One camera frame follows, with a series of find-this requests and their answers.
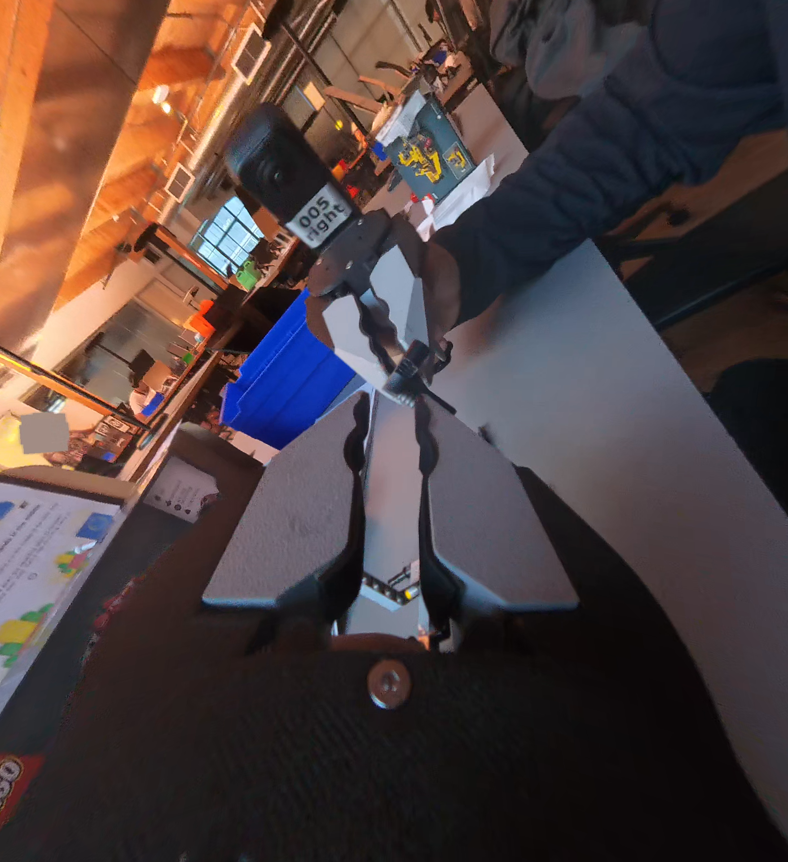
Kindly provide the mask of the grey lego beam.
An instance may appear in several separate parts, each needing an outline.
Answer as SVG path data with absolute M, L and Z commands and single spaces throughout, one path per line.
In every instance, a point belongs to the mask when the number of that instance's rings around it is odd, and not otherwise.
M 421 598 L 421 564 L 414 560 L 388 579 L 364 572 L 358 596 L 396 611 Z

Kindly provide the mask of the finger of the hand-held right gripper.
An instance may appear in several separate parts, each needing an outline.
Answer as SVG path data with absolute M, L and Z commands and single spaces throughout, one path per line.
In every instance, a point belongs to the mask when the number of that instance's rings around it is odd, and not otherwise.
M 370 273 L 367 309 L 373 338 L 388 358 L 400 358 L 418 341 L 431 346 L 424 288 L 401 246 L 381 255 Z
M 388 388 L 392 375 L 406 350 L 388 331 L 364 332 L 361 308 L 355 296 L 334 299 L 322 312 L 335 355 L 346 363 L 373 389 L 398 404 L 407 404 L 408 396 L 395 394 Z

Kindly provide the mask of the person's right forearm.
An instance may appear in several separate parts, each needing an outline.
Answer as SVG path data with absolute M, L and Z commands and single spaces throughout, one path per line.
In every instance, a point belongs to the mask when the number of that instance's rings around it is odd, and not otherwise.
M 459 270 L 457 325 L 673 184 L 713 176 L 744 134 L 779 116 L 780 102 L 775 82 L 689 84 L 651 63 L 612 73 L 488 197 L 435 234 Z

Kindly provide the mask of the person's dark jacket torso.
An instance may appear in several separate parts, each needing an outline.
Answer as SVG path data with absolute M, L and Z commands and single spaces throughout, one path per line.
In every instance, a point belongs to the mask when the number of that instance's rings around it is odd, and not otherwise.
M 689 84 L 775 82 L 781 113 L 741 139 L 788 129 L 788 2 L 658 2 L 646 33 L 610 75 L 646 63 Z

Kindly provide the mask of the person's right hand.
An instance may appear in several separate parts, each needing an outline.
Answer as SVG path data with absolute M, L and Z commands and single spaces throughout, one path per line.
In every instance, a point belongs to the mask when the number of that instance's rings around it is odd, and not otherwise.
M 462 309 L 459 270 L 453 256 L 437 243 L 424 246 L 421 281 L 428 333 L 442 341 L 457 325 Z

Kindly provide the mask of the white printed card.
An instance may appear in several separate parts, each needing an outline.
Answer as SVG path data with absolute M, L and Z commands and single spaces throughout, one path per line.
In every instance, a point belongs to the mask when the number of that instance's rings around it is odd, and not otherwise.
M 169 456 L 142 497 L 161 513 L 194 524 L 206 506 L 219 497 L 216 479 L 182 458 Z

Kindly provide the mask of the black lego piece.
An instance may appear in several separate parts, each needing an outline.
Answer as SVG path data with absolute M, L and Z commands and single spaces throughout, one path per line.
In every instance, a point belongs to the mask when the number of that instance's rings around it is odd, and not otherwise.
M 435 374 L 445 370 L 452 359 L 453 343 L 442 339 L 441 347 L 441 354 L 437 354 L 420 340 L 414 340 L 386 379 L 382 393 L 393 402 L 412 409 L 421 397 L 430 399 L 456 415 L 453 405 L 429 388 Z

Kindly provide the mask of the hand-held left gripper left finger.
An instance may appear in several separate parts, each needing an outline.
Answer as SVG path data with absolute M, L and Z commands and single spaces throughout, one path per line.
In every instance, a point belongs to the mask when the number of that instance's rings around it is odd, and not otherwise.
M 218 609 L 348 609 L 364 574 L 365 439 L 357 391 L 265 467 L 203 602 Z

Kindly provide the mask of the black lego box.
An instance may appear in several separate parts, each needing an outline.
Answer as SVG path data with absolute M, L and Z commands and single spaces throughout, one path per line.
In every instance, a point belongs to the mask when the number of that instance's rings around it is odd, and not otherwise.
M 90 625 L 74 605 L 139 498 L 119 480 L 0 473 L 0 831 L 42 772 L 76 683 Z

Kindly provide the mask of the grey lego box yellow vehicle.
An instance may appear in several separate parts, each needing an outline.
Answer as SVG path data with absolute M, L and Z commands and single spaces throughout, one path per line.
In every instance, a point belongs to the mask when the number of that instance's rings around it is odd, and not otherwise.
M 402 97 L 375 139 L 419 199 L 442 202 L 475 169 L 451 116 L 431 93 L 415 90 Z

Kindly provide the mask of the blue plastic bin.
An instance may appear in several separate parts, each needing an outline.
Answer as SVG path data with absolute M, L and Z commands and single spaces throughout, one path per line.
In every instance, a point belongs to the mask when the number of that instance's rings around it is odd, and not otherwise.
M 257 339 L 227 383 L 220 421 L 275 449 L 286 447 L 365 382 L 308 328 L 303 290 Z

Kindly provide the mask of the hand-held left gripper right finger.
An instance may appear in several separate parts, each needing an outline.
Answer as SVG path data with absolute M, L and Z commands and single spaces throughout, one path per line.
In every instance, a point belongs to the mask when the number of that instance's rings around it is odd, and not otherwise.
M 514 465 L 436 402 L 415 403 L 428 613 L 568 611 L 579 597 Z

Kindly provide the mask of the white paper sheet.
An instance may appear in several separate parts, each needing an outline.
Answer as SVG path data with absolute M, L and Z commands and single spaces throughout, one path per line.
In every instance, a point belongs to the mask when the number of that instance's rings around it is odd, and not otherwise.
M 499 160 L 496 154 L 487 155 L 450 194 L 424 215 L 417 226 L 421 240 L 427 242 L 442 228 L 452 225 L 473 204 L 488 197 L 502 180 L 502 168 L 518 166 L 516 160 Z

